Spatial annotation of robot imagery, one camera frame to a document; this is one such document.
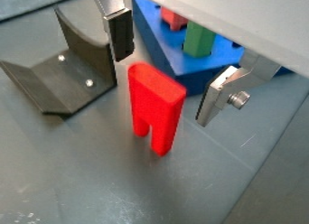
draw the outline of gray table surface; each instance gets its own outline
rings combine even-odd
[[[77,28],[105,42],[92,0],[60,5]],[[185,99],[173,147],[159,158],[149,136],[131,131],[127,67],[117,87],[73,117],[42,116],[0,72],[0,223],[219,223],[306,98],[296,74],[251,89],[242,111],[228,107],[201,128],[201,96]],[[30,67],[66,48],[52,8],[0,24],[0,59]]]
[[[309,223],[309,98],[224,224]]]
[[[18,16],[61,0],[0,0],[0,21]]]

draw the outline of red plastic piece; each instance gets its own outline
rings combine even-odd
[[[188,22],[185,18],[167,10],[164,7],[160,7],[160,17],[168,23],[169,30],[173,32]]]
[[[128,75],[133,133],[145,136],[152,126],[151,148],[163,156],[172,145],[185,88],[143,62],[129,66]]]

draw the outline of curved bracket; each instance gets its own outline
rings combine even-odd
[[[117,84],[109,45],[90,41],[56,8],[68,43],[30,69],[0,61],[8,77],[44,114],[70,115]]]

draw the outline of screw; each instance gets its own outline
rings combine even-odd
[[[57,56],[57,60],[58,60],[58,61],[64,61],[64,60],[65,60],[65,57],[60,54],[60,55]]]
[[[236,94],[230,95],[228,97],[228,104],[231,104],[238,110],[244,106],[247,100],[250,98],[250,95],[244,92],[240,91]]]
[[[85,86],[86,86],[88,88],[90,88],[92,85],[93,85],[92,80],[90,80],[90,79],[86,79],[86,80],[85,80]]]

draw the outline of blue block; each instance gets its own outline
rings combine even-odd
[[[243,48],[216,35],[211,55],[192,58],[181,51],[185,29],[171,32],[160,19],[157,4],[132,0],[132,18],[153,65],[187,89],[187,95],[203,93],[207,81],[227,65],[238,66]]]

